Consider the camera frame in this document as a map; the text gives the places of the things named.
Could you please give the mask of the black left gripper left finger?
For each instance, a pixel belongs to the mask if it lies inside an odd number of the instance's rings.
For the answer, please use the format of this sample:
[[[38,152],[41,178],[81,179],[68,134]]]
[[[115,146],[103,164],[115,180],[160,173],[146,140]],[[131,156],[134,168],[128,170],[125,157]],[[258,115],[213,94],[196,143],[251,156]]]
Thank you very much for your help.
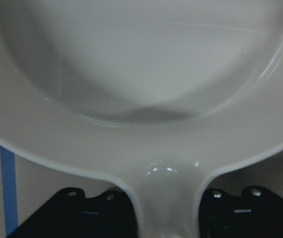
[[[136,216],[129,197],[107,190],[87,198],[80,188],[55,193],[11,238],[134,238]]]

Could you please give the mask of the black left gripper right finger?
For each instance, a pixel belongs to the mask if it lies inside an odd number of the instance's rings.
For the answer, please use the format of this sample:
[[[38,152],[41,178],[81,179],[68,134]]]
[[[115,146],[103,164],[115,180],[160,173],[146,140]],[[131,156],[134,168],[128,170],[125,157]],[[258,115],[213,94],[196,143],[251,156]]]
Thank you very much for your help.
[[[240,196],[207,189],[199,207],[202,238],[283,238],[283,198],[249,186]]]

